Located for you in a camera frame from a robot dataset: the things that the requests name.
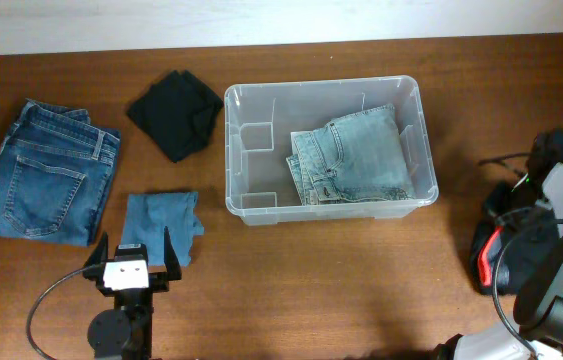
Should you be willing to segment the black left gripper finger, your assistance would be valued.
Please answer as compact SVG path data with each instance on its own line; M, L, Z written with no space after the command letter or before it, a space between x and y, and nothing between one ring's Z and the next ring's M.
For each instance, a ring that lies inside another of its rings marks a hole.
M85 267L91 267L105 263L108 259L108 234L103 232L96 247L84 263Z
M164 265L168 280L181 280L182 271L176 252L172 246L168 227L164 228Z

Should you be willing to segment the small blue cloth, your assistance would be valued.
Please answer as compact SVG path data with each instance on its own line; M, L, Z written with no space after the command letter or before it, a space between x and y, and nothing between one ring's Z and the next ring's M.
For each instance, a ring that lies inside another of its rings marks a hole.
M164 229L179 264L187 267L190 250L196 236L205 232L195 214L197 192L131 194L123 228L122 244L145 244L150 266L165 264Z

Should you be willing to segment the light blue jeans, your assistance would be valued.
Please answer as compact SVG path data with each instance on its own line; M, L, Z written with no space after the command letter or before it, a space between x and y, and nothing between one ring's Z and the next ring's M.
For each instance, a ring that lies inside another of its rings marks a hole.
M301 204L413 199L395 119L386 104L293 132L286 162Z

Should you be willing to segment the black shorts red grey waistband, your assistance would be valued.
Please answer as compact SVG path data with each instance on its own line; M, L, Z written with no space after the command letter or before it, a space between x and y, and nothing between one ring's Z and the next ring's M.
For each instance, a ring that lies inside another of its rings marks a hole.
M481 205L469 253L475 288L482 295L497 284L500 295L515 295L559 242L552 207L532 186L498 182Z

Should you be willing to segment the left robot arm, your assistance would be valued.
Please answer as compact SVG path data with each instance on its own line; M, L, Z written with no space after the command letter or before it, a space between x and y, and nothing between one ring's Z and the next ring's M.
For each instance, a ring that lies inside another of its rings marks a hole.
M96 359L144 360L152 357L153 295L169 290L182 279L169 230L163 234L164 264L161 272L148 269L144 244L125 244L108 258L108 236L103 235L84 264L83 277L114 300L113 307L91 321L87 340Z

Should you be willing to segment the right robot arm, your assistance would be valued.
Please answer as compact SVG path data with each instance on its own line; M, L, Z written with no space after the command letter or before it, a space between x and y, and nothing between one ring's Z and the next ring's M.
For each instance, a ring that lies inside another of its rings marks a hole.
M517 183L482 204L469 265L497 324L457 334L432 358L563 359L563 129L538 134Z

